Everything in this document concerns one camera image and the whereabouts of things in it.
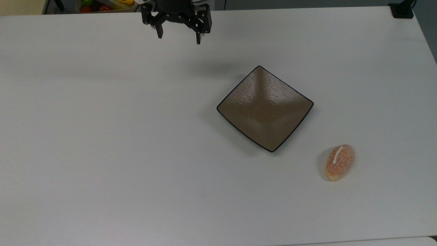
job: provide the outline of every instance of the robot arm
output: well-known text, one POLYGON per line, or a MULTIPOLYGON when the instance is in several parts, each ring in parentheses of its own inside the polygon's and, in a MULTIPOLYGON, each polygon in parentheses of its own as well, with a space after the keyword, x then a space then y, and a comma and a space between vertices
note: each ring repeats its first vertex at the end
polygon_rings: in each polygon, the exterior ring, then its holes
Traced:
POLYGON ((211 12, 208 4, 195 6, 193 0, 135 0, 140 5, 142 22, 151 25, 163 36, 162 23, 165 21, 182 23, 196 32, 197 44, 205 33, 211 31, 211 12))

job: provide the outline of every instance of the brown plate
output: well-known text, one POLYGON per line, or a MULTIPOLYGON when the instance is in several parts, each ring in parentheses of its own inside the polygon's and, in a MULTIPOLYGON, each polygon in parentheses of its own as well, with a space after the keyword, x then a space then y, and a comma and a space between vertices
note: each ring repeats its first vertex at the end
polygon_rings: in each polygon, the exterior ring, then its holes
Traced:
POLYGON ((314 103, 257 66, 217 106, 217 111, 257 145, 274 152, 314 103))

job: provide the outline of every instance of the fruit basket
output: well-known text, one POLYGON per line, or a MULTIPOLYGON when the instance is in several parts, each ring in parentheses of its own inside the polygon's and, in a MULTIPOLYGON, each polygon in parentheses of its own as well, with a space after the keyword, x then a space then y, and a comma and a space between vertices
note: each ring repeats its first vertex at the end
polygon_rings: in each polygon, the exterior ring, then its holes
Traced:
POLYGON ((134 12, 137 5, 134 0, 76 0, 76 9, 82 14, 134 12))

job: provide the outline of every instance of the bread roll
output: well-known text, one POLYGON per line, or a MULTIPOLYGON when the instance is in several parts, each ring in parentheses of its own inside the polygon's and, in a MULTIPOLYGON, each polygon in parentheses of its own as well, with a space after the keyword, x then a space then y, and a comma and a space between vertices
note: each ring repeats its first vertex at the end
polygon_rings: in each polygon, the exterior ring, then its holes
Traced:
POLYGON ((350 145, 337 146, 329 155, 326 163, 326 176, 337 181, 346 174, 355 159, 355 152, 350 145))

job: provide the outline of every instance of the gray floor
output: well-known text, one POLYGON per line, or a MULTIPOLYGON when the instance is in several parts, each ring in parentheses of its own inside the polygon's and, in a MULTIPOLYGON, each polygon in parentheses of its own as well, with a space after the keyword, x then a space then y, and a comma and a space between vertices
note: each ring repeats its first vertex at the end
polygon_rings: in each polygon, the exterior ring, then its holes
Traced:
MULTIPOLYGON (((48 0, 47 14, 77 14, 77 0, 62 0, 65 10, 59 11, 53 0, 48 0)), ((387 6, 402 0, 215 0, 215 9, 278 9, 311 7, 387 6)), ((430 50, 437 61, 437 0, 417 0, 414 13, 422 28, 430 50)))

